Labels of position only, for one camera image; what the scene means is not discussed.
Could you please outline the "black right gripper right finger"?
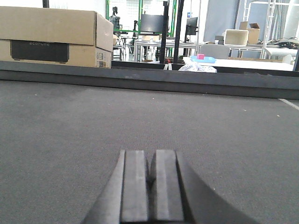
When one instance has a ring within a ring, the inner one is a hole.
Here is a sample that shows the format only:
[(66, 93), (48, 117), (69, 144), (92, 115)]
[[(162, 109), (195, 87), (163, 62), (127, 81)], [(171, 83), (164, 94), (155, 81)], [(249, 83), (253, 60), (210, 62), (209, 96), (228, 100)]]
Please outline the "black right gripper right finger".
[(255, 224), (191, 168), (180, 152), (157, 150), (150, 176), (151, 221), (155, 224)]

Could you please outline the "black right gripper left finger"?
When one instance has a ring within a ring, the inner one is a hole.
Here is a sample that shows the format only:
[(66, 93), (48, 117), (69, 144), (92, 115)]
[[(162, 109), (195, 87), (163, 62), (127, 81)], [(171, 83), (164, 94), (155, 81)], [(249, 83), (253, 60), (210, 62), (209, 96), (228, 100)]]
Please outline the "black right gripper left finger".
[(121, 150), (104, 189), (83, 224), (137, 224), (149, 220), (147, 163), (142, 150)]

